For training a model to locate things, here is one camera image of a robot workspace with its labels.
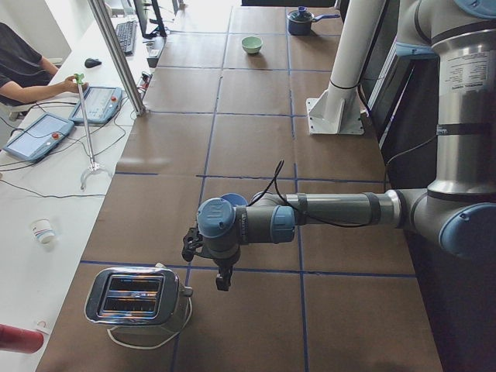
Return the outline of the person's forearm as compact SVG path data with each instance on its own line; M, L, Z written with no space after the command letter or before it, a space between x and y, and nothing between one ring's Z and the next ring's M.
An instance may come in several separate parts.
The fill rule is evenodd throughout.
M2 96L23 104L34 103L39 100L52 98L63 92L64 86L59 84L23 88L14 81L10 81L1 86Z

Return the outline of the person's hand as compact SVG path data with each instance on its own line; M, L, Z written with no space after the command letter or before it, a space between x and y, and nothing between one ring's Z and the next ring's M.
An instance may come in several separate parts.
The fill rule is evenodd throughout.
M71 93L78 93L79 88L82 88L82 90L86 90L88 88L88 83L83 83L83 84L78 84L75 81L74 76L66 77L64 81L61 83L62 87L62 92L71 92Z

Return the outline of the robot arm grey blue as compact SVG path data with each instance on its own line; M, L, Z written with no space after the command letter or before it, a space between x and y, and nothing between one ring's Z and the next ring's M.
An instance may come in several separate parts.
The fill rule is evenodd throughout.
M452 255L495 258L495 3L403 1L397 53L439 57L436 178L426 188L382 194L286 194L262 191L204 201L184 237L186 261L200 256L231 285L240 248L286 243L297 226L358 228L388 224L424 236Z

